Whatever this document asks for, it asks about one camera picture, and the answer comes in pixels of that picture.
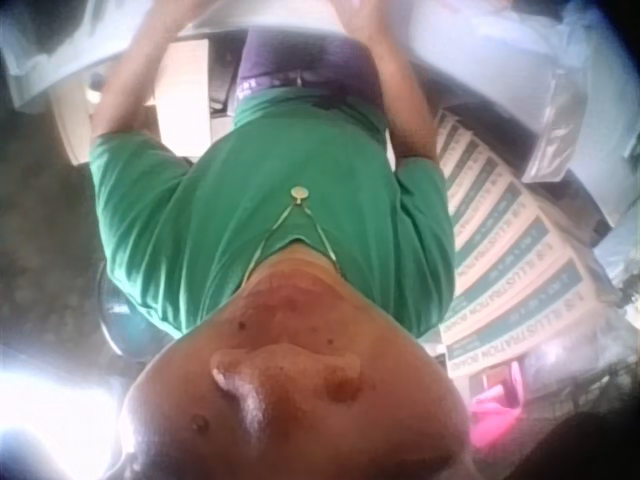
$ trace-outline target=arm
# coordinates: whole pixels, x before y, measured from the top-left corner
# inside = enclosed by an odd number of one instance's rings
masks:
[[[178,34],[213,0],[156,0],[129,50],[110,73],[92,118],[93,140],[136,130],[162,59]]]
[[[436,122],[409,60],[387,26],[388,0],[331,1],[347,32],[371,51],[399,166],[409,157],[437,162]]]

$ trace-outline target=green polo shirt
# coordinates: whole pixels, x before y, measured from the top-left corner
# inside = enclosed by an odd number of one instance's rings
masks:
[[[304,89],[252,96],[193,167],[143,133],[99,139],[91,171],[108,273],[151,322],[178,338],[223,306],[296,186],[309,190],[353,287],[416,337],[442,321],[454,241],[440,169],[411,158],[394,173],[384,117],[323,99]],[[260,261],[293,242],[328,256],[296,208]]]

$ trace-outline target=green stripe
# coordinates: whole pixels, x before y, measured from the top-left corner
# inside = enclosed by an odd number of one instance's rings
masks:
[[[453,125],[447,134],[447,138],[445,138],[444,143],[442,144],[442,150],[440,150],[440,158],[444,158],[444,156],[449,151],[449,147],[453,143],[453,139],[456,138],[456,134],[460,131],[460,127],[458,125]]]
[[[526,325],[578,287],[582,280],[575,262],[569,260],[544,285],[508,312],[480,331],[453,343],[447,348],[447,359],[453,361],[463,357]]]
[[[447,313],[446,320],[453,318],[486,295],[520,265],[549,235],[549,229],[539,218],[507,250],[500,261],[485,273],[465,293],[458,296]]]
[[[500,197],[500,201],[491,211],[489,216],[484,219],[476,233],[465,243],[460,250],[456,252],[456,270],[466,262],[469,257],[482,245],[493,229],[500,224],[502,219],[507,215],[511,207],[513,207],[518,199],[522,196],[522,190],[515,182],[511,182],[507,190]]]
[[[464,152],[458,160],[458,163],[456,163],[456,166],[453,167],[451,175],[449,175],[449,178],[447,178],[447,190],[451,190],[451,187],[454,183],[456,183],[456,180],[464,170],[464,167],[467,166],[469,160],[471,160],[471,157],[473,157],[473,154],[476,152],[479,146],[480,145],[478,145],[478,143],[474,142],[473,140],[469,142],[469,145],[467,145],[467,148],[464,149]]]
[[[460,220],[462,220],[462,218],[467,214],[467,212],[469,211],[469,208],[471,208],[471,205],[473,205],[473,202],[476,200],[476,198],[478,198],[478,195],[480,195],[480,192],[482,191],[484,186],[487,184],[487,182],[489,181],[489,178],[491,178],[491,175],[493,175],[493,172],[495,172],[497,168],[498,168],[498,162],[496,162],[491,157],[487,158],[486,163],[484,164],[484,166],[482,167],[482,170],[480,170],[480,173],[478,174],[478,178],[476,178],[473,184],[471,184],[471,188],[469,189],[469,192],[467,192],[467,194],[465,195],[464,199],[462,200],[462,203],[458,207],[458,210],[456,210],[456,212],[453,214],[452,220],[454,225],[457,225],[458,223],[460,223]]]

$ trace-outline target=pink object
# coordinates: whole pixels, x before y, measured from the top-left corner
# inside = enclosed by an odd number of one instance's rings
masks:
[[[487,448],[502,438],[517,423],[524,405],[522,373],[518,362],[511,364],[511,383],[518,399],[516,407],[507,407],[503,385],[493,387],[471,401],[471,444]]]

